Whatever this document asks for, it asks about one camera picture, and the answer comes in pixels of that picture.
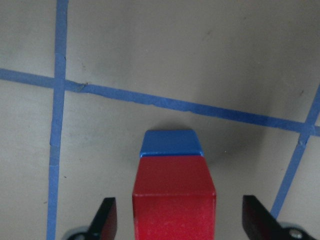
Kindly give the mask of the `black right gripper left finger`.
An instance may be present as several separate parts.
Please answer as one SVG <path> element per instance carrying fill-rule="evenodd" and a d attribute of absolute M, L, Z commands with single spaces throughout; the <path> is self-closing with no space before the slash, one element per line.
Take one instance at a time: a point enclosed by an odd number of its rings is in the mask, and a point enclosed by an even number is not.
<path fill-rule="evenodd" d="M 115 197 L 104 198 L 87 232 L 87 240 L 114 240 L 118 229 Z"/>

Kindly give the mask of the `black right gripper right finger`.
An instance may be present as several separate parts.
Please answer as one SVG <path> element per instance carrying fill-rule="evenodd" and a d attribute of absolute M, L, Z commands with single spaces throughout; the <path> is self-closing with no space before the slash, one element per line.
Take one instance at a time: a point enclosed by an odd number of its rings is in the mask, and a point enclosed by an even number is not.
<path fill-rule="evenodd" d="M 294 240 L 254 195 L 242 198 L 242 227 L 249 240 Z"/>

